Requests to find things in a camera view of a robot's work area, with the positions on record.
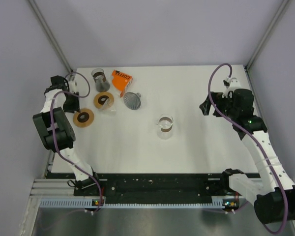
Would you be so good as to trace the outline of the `wooden dripper ring holder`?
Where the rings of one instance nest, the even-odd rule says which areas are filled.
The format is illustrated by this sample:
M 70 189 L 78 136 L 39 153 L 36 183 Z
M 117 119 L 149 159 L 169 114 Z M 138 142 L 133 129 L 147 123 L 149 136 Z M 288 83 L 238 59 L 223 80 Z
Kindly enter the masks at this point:
M 83 108 L 79 112 L 75 112 L 73 115 L 73 123 L 79 128 L 85 128 L 90 126 L 94 121 L 94 113 L 88 108 Z

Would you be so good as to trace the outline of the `clear glass carafe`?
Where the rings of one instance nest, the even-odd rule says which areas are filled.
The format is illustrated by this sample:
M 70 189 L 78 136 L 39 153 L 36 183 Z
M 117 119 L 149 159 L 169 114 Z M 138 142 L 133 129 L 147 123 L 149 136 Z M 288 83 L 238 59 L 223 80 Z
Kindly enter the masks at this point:
M 156 122 L 157 125 L 157 135 L 162 140 L 167 140 L 173 135 L 173 124 L 174 119 L 169 114 L 162 114 Z

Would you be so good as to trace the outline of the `orange coffee filter pack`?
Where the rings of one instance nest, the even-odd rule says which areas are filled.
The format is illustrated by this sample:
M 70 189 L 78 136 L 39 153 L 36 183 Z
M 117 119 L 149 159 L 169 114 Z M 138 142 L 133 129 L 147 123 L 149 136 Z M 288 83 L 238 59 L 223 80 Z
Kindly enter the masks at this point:
M 133 77 L 119 70 L 112 72 L 112 84 L 118 90 L 119 96 L 123 97 L 132 84 Z

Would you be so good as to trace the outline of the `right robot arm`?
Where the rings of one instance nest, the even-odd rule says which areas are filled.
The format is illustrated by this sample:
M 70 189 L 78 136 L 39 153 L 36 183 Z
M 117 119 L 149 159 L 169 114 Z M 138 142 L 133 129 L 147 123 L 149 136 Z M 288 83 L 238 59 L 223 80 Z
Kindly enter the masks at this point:
M 263 224 L 295 220 L 295 183 L 287 175 L 276 155 L 263 119 L 254 114 L 252 91 L 237 88 L 227 95 L 210 92 L 199 106 L 207 116 L 229 121 L 248 149 L 260 175 L 262 185 L 251 181 L 240 170 L 226 169 L 220 181 L 220 190 L 227 195 L 234 191 L 254 206 L 255 214 Z

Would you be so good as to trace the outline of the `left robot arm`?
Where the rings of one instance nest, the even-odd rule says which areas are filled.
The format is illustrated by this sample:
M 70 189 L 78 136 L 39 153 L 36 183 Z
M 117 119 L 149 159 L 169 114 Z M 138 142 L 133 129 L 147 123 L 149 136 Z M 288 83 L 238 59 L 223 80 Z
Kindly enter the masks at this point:
M 72 113 L 73 123 L 80 128 L 87 127 L 94 121 L 94 113 L 90 109 L 80 108 L 79 98 L 82 96 L 71 90 L 75 87 L 76 84 L 71 85 L 65 77 L 51 77 L 51 85 L 44 92 L 44 107 L 33 115 L 32 120 L 45 149 L 59 154 L 73 170 L 73 186 L 96 195 L 101 191 L 102 184 L 91 165 L 76 153 L 76 136 L 66 116 L 66 113 Z

